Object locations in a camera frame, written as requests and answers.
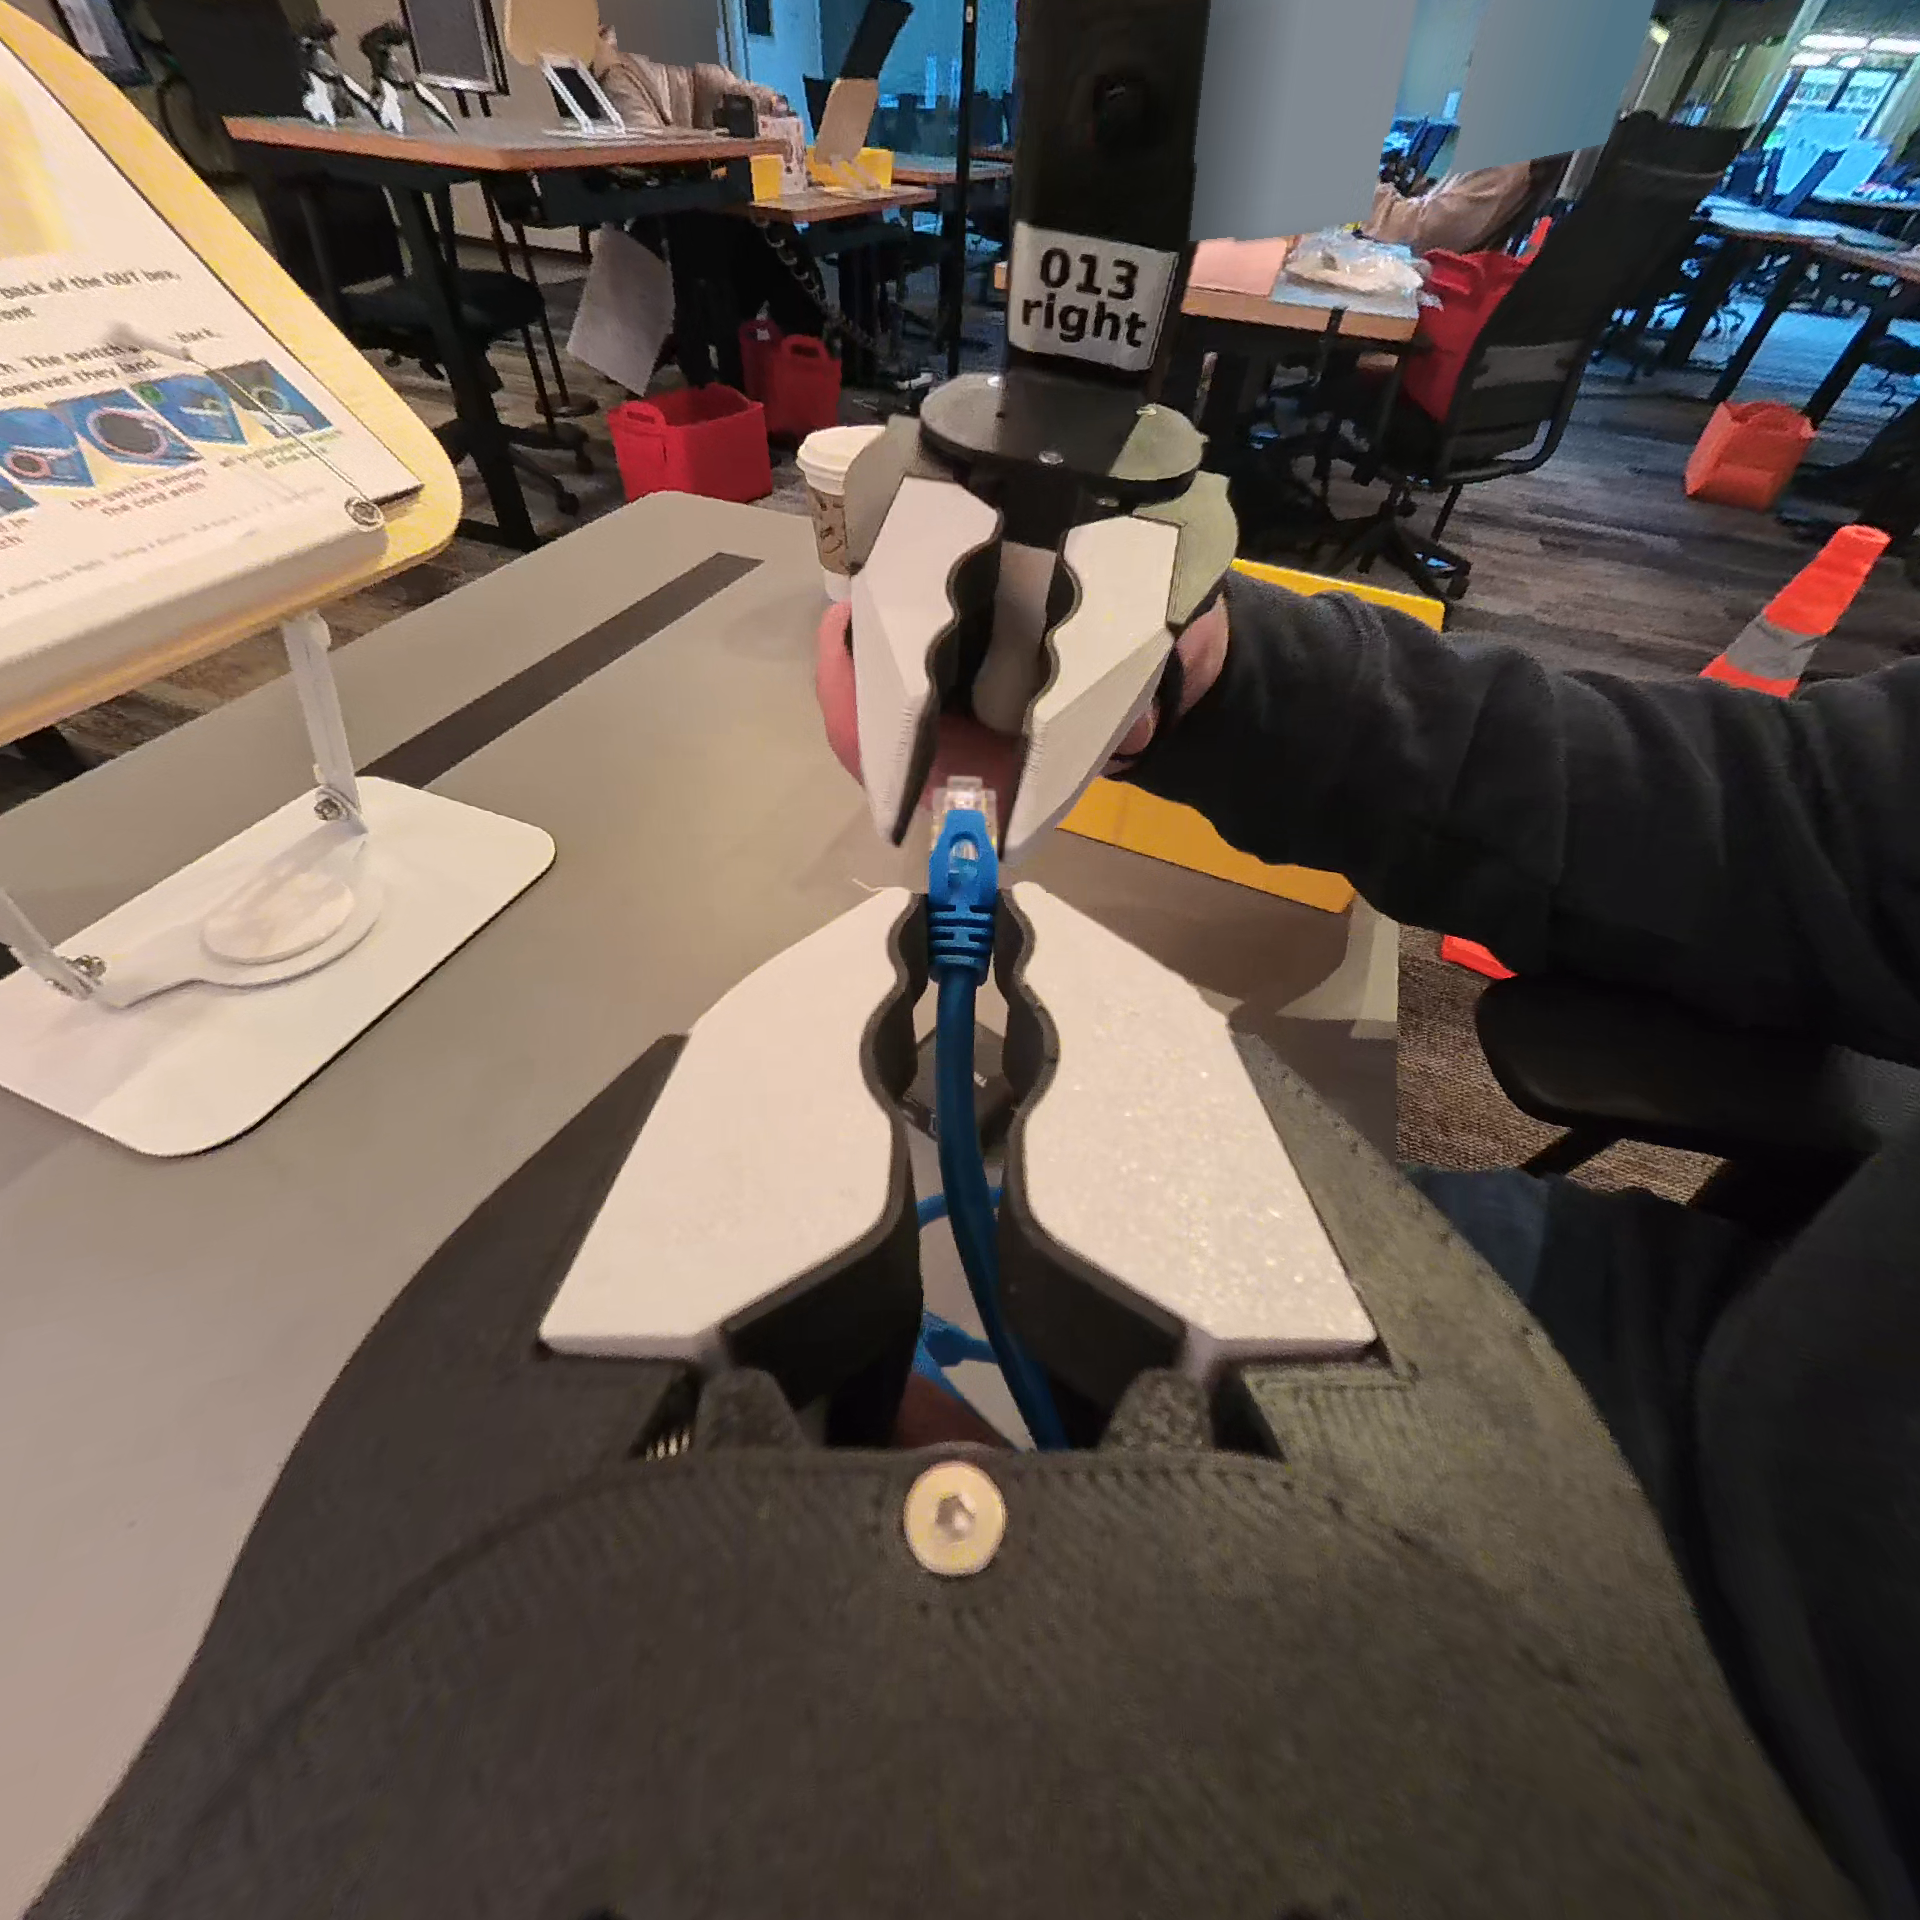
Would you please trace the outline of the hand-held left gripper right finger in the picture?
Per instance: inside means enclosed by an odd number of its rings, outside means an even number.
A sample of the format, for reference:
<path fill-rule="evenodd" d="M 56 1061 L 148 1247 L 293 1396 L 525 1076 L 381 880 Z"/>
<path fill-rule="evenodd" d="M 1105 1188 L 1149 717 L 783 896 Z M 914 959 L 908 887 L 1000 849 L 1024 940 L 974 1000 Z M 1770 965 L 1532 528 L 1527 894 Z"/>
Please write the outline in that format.
<path fill-rule="evenodd" d="M 1364 1358 L 1375 1320 L 1230 1018 L 1032 880 L 1000 896 L 993 966 L 1000 1300 L 1070 1415 L 1149 1372 Z"/>

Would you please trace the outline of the person's right forearm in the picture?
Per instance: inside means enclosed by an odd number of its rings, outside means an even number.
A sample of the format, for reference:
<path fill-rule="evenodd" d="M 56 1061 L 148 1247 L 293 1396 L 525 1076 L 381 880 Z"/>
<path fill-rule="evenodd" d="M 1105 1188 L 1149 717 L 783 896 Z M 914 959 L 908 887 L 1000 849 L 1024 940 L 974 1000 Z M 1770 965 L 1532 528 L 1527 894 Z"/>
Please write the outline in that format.
<path fill-rule="evenodd" d="M 1232 573 L 1111 775 L 1522 976 L 1917 1061 L 1917 668 L 1774 698 Z"/>

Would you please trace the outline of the orange bag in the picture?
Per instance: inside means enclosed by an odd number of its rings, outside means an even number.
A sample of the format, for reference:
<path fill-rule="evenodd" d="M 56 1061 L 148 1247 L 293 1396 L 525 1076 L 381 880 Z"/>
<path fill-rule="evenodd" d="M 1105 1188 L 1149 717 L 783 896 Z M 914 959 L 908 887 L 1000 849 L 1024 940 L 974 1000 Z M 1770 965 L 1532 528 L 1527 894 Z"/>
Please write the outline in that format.
<path fill-rule="evenodd" d="M 1722 399 L 1685 465 L 1685 494 L 1716 506 L 1770 512 L 1807 456 L 1816 422 L 1776 399 Z"/>

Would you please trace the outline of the white paper cup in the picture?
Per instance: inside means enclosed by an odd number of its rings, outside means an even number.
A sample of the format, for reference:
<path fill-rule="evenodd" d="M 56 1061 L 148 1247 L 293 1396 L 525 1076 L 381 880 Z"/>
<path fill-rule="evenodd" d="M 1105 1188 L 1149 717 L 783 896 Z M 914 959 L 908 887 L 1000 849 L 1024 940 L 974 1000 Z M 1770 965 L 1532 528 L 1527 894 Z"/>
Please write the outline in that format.
<path fill-rule="evenodd" d="M 830 604 L 850 598 L 852 565 L 848 556 L 848 471 L 858 453 L 881 436 L 881 422 L 837 422 L 816 426 L 798 446 L 798 469 L 804 481 L 806 516 L 822 590 Z"/>

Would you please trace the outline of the white hanging paper sheet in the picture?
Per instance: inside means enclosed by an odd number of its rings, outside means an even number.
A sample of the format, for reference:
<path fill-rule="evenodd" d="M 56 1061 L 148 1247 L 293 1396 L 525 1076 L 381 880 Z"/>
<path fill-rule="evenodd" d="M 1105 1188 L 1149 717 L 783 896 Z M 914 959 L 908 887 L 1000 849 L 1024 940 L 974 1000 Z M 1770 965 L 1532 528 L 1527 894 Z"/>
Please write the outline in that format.
<path fill-rule="evenodd" d="M 665 258 L 620 225 L 599 228 L 567 334 L 568 357 L 639 398 L 653 382 L 673 317 L 673 280 Z"/>

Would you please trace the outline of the black office chair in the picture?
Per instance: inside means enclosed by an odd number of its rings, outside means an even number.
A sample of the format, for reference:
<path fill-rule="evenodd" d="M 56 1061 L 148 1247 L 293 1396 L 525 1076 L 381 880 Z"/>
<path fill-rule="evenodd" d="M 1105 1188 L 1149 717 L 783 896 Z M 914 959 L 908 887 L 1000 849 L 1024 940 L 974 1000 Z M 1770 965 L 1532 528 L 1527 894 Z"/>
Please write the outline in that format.
<path fill-rule="evenodd" d="M 354 284 L 340 295 L 342 329 L 365 352 L 410 361 L 430 376 L 446 380 L 454 413 L 436 424 L 436 441 L 450 462 L 469 464 L 486 477 L 473 438 L 469 398 L 484 393 L 492 399 L 503 390 L 492 349 L 506 341 L 519 341 L 529 367 L 537 365 L 534 342 L 545 324 L 544 297 L 528 279 L 511 271 L 454 270 L 442 295 L 436 295 L 436 285 L 433 279 L 416 271 Z M 494 415 L 494 430 L 500 458 L 495 474 L 513 473 L 516 481 L 537 481 L 551 494 L 565 520 L 577 520 L 582 513 L 577 492 L 559 471 L 541 465 L 537 455 L 567 455 L 575 473 L 592 474 L 584 432 L 553 415 L 544 424 L 513 424 Z"/>
<path fill-rule="evenodd" d="M 1438 305 L 1409 352 L 1378 398 L 1353 399 L 1316 458 L 1319 471 L 1344 458 L 1354 484 L 1385 488 L 1372 513 L 1322 528 L 1334 569 L 1385 559 L 1417 592 L 1463 598 L 1472 562 L 1442 538 L 1458 495 L 1557 453 L 1605 329 L 1647 297 L 1743 141 L 1743 128 L 1628 113 L 1527 258 L 1438 258 Z"/>

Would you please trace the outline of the red storage bin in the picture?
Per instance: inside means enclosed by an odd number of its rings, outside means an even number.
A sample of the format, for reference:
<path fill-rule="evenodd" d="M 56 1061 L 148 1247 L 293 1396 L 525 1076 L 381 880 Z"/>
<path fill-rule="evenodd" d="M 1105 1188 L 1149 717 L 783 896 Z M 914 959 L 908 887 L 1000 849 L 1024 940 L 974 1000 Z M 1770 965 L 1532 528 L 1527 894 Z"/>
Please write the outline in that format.
<path fill-rule="evenodd" d="M 770 441 L 799 444 L 839 424 L 840 364 L 822 338 L 785 334 L 772 319 L 735 329 L 743 393 L 762 413 Z"/>
<path fill-rule="evenodd" d="M 722 382 L 623 399 L 605 421 L 629 502 L 690 494 L 752 504 L 775 488 L 762 407 Z"/>

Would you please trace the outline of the person's blue jeans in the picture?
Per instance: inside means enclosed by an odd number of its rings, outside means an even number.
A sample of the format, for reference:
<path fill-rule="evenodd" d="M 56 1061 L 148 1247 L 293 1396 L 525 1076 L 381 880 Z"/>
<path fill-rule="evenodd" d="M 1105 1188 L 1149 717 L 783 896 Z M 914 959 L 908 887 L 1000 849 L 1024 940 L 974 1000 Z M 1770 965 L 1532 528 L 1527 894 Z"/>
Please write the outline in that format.
<path fill-rule="evenodd" d="M 1767 1246 L 1641 1188 L 1517 1167 L 1402 1173 L 1540 1324 L 1664 1522 L 1680 1522 L 1696 1365 Z"/>

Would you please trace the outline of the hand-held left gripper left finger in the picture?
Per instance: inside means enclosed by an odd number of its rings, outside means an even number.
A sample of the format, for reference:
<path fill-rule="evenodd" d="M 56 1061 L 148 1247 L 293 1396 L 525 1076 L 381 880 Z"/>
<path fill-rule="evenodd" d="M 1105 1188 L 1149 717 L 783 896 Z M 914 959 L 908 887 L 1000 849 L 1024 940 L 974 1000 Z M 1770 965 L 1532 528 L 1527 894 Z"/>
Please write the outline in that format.
<path fill-rule="evenodd" d="M 921 896 L 879 887 L 685 1033 L 541 1343 L 772 1376 L 798 1405 L 879 1391 L 921 1333 L 905 1092 Z"/>

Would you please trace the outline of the yellow-edged instruction board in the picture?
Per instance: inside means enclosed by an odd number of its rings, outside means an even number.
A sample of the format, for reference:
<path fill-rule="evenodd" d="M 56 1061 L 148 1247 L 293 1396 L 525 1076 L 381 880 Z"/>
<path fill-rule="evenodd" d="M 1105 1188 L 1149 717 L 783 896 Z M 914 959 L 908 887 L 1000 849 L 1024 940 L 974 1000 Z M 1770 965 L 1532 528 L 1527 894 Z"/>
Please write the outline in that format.
<path fill-rule="evenodd" d="M 433 558 L 461 487 L 118 86 L 2 34 L 8 748 Z"/>

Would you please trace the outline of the wooden desk with black legs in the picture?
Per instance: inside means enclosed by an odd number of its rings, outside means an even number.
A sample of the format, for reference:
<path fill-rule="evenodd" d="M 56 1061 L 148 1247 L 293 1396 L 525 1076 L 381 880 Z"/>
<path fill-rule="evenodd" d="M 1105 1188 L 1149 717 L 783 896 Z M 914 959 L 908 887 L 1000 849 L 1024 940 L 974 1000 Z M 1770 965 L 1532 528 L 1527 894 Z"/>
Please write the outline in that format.
<path fill-rule="evenodd" d="M 1399 249 L 1344 230 L 1261 242 L 1200 242 L 1185 263 L 1135 242 L 1029 223 L 993 270 L 1006 338 L 1054 367 L 1145 380 L 1181 324 L 1213 327 L 1230 352 L 1405 346 L 1424 277 Z"/>
<path fill-rule="evenodd" d="M 342 334 L 344 280 L 320 223 L 320 191 L 327 185 L 378 191 L 397 225 L 401 271 L 430 277 L 439 284 L 436 295 L 442 295 L 456 263 L 450 225 L 439 223 L 436 215 L 454 185 L 506 185 L 510 201 L 520 201 L 533 225 L 623 223 L 631 216 L 748 208 L 752 160 L 783 154 L 778 141 L 766 134 L 672 128 L 565 132 L 494 116 L 407 134 L 369 120 L 325 125 L 300 113 L 229 113 L 224 130 L 247 178 L 253 185 L 274 183 L 300 208 L 318 277 L 312 297 Z M 492 518 L 456 518 L 454 529 L 525 553 L 538 545 L 538 533 L 513 473 L 495 474 L 495 405 L 478 393 L 469 407 L 486 471 L 486 477 L 478 477 Z"/>

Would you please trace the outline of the person's dark jacket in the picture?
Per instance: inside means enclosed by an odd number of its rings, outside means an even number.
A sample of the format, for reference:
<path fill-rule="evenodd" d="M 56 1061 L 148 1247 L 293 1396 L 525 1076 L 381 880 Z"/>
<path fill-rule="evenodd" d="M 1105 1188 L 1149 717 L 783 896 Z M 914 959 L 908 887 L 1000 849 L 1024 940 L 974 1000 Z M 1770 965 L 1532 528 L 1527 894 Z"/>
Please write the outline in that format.
<path fill-rule="evenodd" d="M 1770 1754 L 1870 1913 L 1914 1916 L 1914 1135 L 1721 1313 L 1696 1369 L 1696 1490 Z"/>

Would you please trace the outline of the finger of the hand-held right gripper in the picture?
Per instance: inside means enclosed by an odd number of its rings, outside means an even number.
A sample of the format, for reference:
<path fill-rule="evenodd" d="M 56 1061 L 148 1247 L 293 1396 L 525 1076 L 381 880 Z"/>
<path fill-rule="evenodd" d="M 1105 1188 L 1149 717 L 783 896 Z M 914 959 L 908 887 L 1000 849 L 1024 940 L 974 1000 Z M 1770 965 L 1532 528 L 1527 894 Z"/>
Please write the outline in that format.
<path fill-rule="evenodd" d="M 999 853 L 1025 857 L 1103 773 L 1173 652 L 1183 528 L 1165 513 L 1089 518 L 1054 556 L 1008 544 L 999 572 L 999 730 L 1018 765 Z"/>
<path fill-rule="evenodd" d="M 921 805 L 945 694 L 985 655 L 999 576 L 993 504 L 953 480 L 908 474 L 850 596 L 858 777 L 892 845 Z"/>

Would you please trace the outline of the person's right hand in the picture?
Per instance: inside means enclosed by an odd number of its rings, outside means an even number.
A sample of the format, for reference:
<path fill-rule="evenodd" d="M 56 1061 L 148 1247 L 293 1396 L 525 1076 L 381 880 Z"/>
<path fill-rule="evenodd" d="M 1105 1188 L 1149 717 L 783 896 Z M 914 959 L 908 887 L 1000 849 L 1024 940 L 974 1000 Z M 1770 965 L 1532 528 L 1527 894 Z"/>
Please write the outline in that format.
<path fill-rule="evenodd" d="M 1223 657 L 1228 639 L 1228 615 L 1213 604 L 1174 641 L 1168 657 L 1162 685 L 1153 701 L 1137 714 L 1118 750 L 1102 762 L 1103 777 L 1129 770 L 1156 736 L 1170 730 L 1173 721 L 1205 694 Z M 850 654 L 850 607 L 830 605 L 817 630 L 817 657 L 814 673 L 816 697 L 831 753 L 864 781 L 857 742 L 857 670 Z M 982 727 L 967 710 L 940 713 L 935 753 L 927 785 L 945 785 L 954 777 L 982 781 L 1006 805 L 1012 798 L 1021 770 L 1024 748 L 1017 736 Z"/>

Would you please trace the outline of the large yellow plastic bin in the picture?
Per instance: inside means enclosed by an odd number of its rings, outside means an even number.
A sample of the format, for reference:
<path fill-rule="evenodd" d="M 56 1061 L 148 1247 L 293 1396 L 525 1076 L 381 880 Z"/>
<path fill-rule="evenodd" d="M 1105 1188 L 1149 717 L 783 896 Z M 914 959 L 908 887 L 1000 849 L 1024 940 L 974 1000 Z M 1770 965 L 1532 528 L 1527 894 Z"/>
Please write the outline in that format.
<path fill-rule="evenodd" d="M 1296 594 L 1344 592 L 1378 607 L 1391 607 L 1440 632 L 1446 605 L 1422 592 L 1344 580 L 1297 566 L 1260 559 L 1237 559 L 1237 573 Z M 1183 872 L 1224 880 L 1238 889 L 1273 896 L 1327 914 L 1344 914 L 1354 896 L 1353 885 L 1329 870 L 1288 864 L 1265 864 L 1230 842 L 1191 807 L 1145 794 L 1143 790 L 1097 778 L 1064 814 L 1062 829 L 1093 842 L 1151 857 Z"/>

